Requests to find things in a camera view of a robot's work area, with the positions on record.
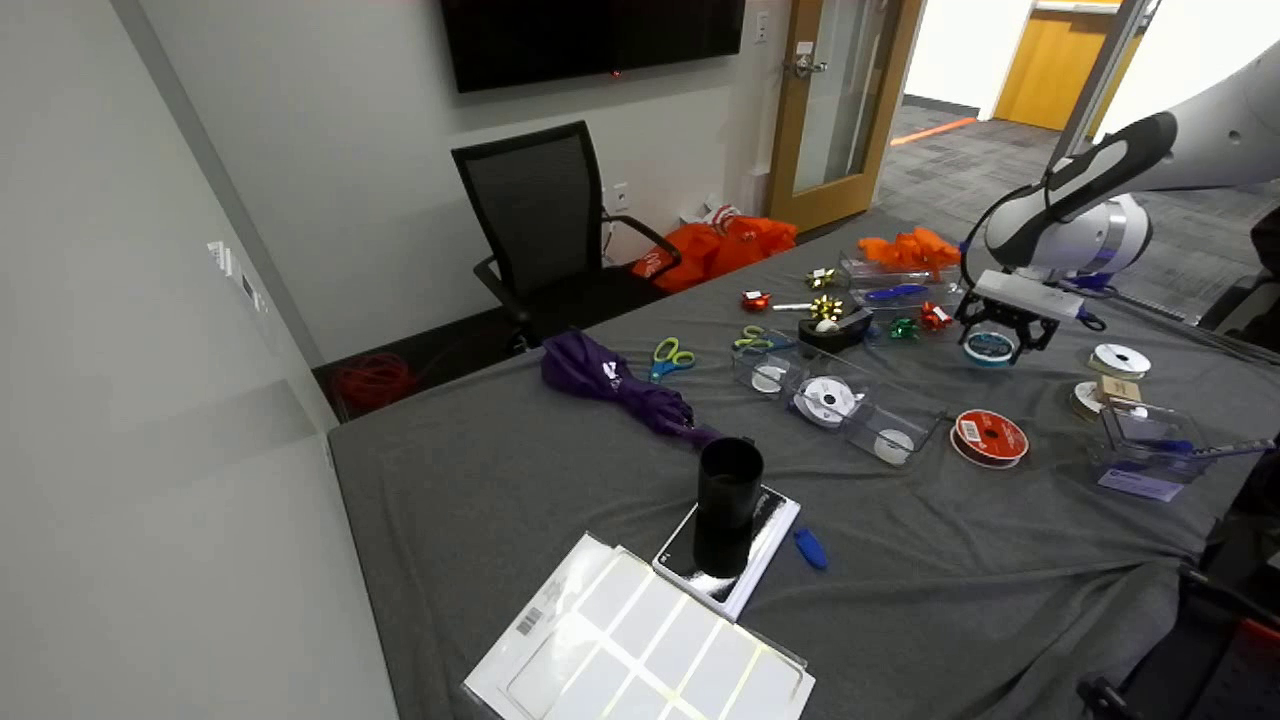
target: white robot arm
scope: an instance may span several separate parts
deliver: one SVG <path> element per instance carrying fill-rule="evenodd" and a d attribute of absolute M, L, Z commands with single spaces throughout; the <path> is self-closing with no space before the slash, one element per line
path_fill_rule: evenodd
<path fill-rule="evenodd" d="M 998 304 L 1010 304 L 1010 315 L 1073 319 L 1083 299 L 1040 279 L 1049 272 L 1111 278 L 1147 249 L 1147 213 L 1122 192 L 1233 190 L 1272 176 L 1280 176 L 1280 46 L 1207 92 L 1060 159 L 1040 183 L 1008 192 L 971 233 L 963 279 L 971 264 L 989 268 L 971 293 L 997 304 L 997 319 Z"/>

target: black mug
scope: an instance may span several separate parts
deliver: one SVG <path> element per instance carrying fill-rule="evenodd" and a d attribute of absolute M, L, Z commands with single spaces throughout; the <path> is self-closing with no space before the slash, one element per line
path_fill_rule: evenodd
<path fill-rule="evenodd" d="M 763 458 L 720 437 L 699 458 L 693 559 L 706 578 L 739 578 L 752 554 Z"/>

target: floor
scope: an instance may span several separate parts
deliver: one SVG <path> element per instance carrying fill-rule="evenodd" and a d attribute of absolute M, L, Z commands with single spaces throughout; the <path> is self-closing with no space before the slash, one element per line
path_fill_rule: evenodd
<path fill-rule="evenodd" d="M 904 102 L 890 130 L 876 207 L 904 226 L 928 226 L 963 240 L 991 200 L 1033 183 L 1055 134 L 998 119 L 971 119 L 963 108 Z M 1116 278 L 1116 287 L 1169 315 L 1200 323 L 1205 313 L 1242 278 L 1259 278 L 1249 227 L 1280 203 L 1280 183 L 1237 192 L 1139 195 L 1157 220 L 1147 256 Z M 511 330 L 499 313 L 468 315 L 398 344 L 315 369 L 340 419 L 449 385 L 471 369 L 511 355 Z"/>

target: gray tablecloth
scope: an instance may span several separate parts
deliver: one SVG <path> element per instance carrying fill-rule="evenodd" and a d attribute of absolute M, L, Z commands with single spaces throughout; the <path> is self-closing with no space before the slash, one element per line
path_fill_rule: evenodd
<path fill-rule="evenodd" d="M 1067 398 L 1088 354 L 1139 347 L 1157 364 L 1143 398 L 1219 437 L 1272 437 L 1280 380 L 1122 307 L 1099 307 L 1103 335 L 1060 330 L 1010 374 L 969 364 L 956 334 L 873 339 L 844 354 L 841 374 L 935 424 L 911 464 L 889 469 L 758 399 L 729 344 L 752 319 L 737 304 L 745 287 L 809 299 L 809 268 L 898 227 L 869 215 L 592 335 L 635 374 L 661 335 L 679 335 L 699 364 L 668 385 L 716 434 L 752 437 L 763 479 L 794 498 L 828 543 L 828 574 L 782 547 L 739 616 L 809 662 L 809 716 L 1083 716 L 1075 680 L 1121 680 L 1169 634 L 1177 563 L 1200 555 L 1251 469 L 1225 462 L 1177 506 L 1097 489 L 1103 429 Z M 483 716 L 463 675 L 577 537 L 652 555 L 693 506 L 686 445 L 544 387 L 537 364 L 540 354 L 522 354 L 331 434 L 402 720 Z M 1024 424 L 1020 469 L 977 469 L 947 448 L 953 415 L 971 404 Z"/>

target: white wall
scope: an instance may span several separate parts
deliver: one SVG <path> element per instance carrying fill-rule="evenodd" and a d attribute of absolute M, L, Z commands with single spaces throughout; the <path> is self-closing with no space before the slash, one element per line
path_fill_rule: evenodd
<path fill-rule="evenodd" d="M 5 0 L 0 92 L 0 716 L 394 716 L 315 387 L 112 8 Z"/>
<path fill-rule="evenodd" d="M 582 117 L 602 183 L 624 180 L 635 215 L 668 227 L 682 203 L 752 200 L 789 26 L 782 0 L 752 0 L 733 61 L 455 98 L 436 0 L 143 0 L 143 12 L 321 347 L 312 360 L 491 307 L 471 279 L 486 244 L 455 145 Z"/>
<path fill-rule="evenodd" d="M 906 98 L 997 112 L 1033 0 L 928 0 Z"/>
<path fill-rule="evenodd" d="M 1276 29 L 1276 0 L 1163 0 L 1099 130 L 1122 130 L 1233 76 L 1280 42 Z"/>

